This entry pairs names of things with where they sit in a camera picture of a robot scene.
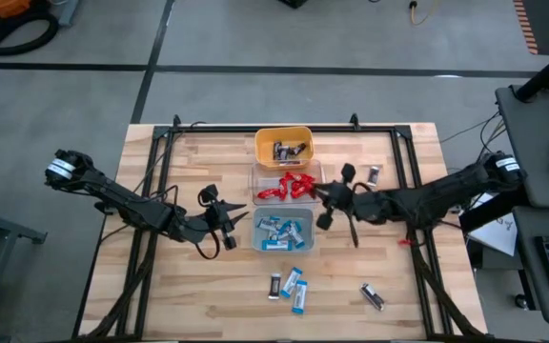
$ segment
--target gray floor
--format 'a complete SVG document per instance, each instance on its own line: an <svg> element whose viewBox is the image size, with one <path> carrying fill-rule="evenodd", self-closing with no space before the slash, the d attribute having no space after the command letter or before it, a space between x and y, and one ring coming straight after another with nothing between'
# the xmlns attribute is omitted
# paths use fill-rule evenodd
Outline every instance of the gray floor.
<svg viewBox="0 0 549 343"><path fill-rule="evenodd" d="M45 48L0 62L147 64L166 0L85 0L75 26ZM512 0L442 0L423 26L407 4L311 0L177 0L158 64L535 71ZM40 24L12 37L36 34ZM48 231L21 242L0 291L0 334L14 342L71 335L102 216L92 201L54 192L43 170L56 149L84 151L113 176L143 72L0 71L0 215ZM142 123L436 122L440 138L488 117L494 91L522 79L158 72ZM479 130L442 146L447 166L472 162ZM510 151L502 136L494 149ZM479 272L489 332L547 338L539 313L516 309L513 274Z"/></svg>

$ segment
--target orange vacuum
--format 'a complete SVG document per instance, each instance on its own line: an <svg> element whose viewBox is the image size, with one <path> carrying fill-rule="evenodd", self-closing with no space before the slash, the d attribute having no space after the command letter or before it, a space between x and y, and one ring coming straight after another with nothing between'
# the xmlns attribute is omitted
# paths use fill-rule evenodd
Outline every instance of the orange vacuum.
<svg viewBox="0 0 549 343"><path fill-rule="evenodd" d="M37 20L45 20L48 28L36 39L15 46L0 48L0 56L29 52L48 44L58 32L58 20L50 14L48 0L0 0L0 43L16 29Z"/></svg>

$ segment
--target yellow bin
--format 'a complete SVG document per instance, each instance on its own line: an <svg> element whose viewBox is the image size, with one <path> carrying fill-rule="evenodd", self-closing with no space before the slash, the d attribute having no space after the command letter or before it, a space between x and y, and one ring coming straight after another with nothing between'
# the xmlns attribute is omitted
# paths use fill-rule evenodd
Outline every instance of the yellow bin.
<svg viewBox="0 0 549 343"><path fill-rule="evenodd" d="M296 147L306 143L306 149L293 159L298 164L281 164L274 157L275 141L281 141L284 146ZM255 158L262 166L273 170L299 169L304 167L312 158L315 150L313 148L313 133L307 127L290 127L262 129L255 134Z"/></svg>

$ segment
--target wooden tabletop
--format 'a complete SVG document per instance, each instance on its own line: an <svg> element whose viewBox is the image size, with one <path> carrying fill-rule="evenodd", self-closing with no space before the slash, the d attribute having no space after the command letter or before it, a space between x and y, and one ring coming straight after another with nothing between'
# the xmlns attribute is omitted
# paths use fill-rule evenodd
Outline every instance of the wooden tabletop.
<svg viewBox="0 0 549 343"><path fill-rule="evenodd" d="M423 183L446 175L436 126L409 125ZM121 185L133 189L143 177L152 131L153 125L129 127L116 177ZM356 181L366 180L369 168L376 165L381 167L378 188L398 187L388 133L314 133L314 144L314 158L321 162L327 181L339 180L343 164L350 162L356 166ZM402 150L406 160L403 144ZM315 247L309 253L257 252L251 242L255 206L248 190L253 162L252 133L186 133L175 142L168 186L179 186L180 206L189 214L203 212L196 195L215 183L220 199L247 204L250 214L236 225L238 248L222 251L213 261L202 259L192 244L159 237L144 339L424 338L410 251L397 243L405 236L405 225L356 224L360 247L355 249L346 217L337 215L329 231L315 229ZM405 165L412 185L406 161ZM315 206L315 219L322 211ZM457 220L452 215L446 219ZM121 225L119 217L108 218L104 234ZM446 291L474 326L485 332L461 232L440 226L434 235ZM100 247L80 333L94 328L122 292L131 242L132 230L125 230ZM213 245L210 238L202 243L206 253L213 252ZM292 267L303 270L302 278L309 284L303 315L292 314L290 299L268 299L271 273L280 272L285 281ZM384 298L384 312L362 297L359 286L364 282ZM129 323L134 321L137 296L138 292ZM430 303L439 328L433 293Z"/></svg>

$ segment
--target black hose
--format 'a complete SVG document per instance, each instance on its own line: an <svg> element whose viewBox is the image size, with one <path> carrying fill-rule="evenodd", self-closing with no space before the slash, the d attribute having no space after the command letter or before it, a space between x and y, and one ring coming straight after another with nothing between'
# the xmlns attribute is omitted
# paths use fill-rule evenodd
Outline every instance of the black hose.
<svg viewBox="0 0 549 343"><path fill-rule="evenodd" d="M48 29L42 33L42 35L30 42L15 47L0 48L0 56L13 56L26 53L48 44L58 32L58 19L47 11L29 12L21 14L17 18L6 20L6 23L4 24L5 27L0 31L0 34L7 36L23 25L37 20L45 20L48 22Z"/></svg>

